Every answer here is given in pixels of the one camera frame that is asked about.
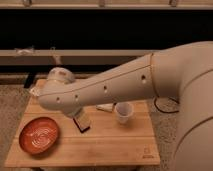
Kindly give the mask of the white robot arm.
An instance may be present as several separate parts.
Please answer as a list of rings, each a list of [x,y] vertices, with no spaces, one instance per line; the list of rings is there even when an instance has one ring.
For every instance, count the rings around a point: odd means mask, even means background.
[[[153,97],[180,102],[169,171],[213,171],[213,41],[150,53],[78,82],[54,68],[38,101],[73,115],[84,106]]]

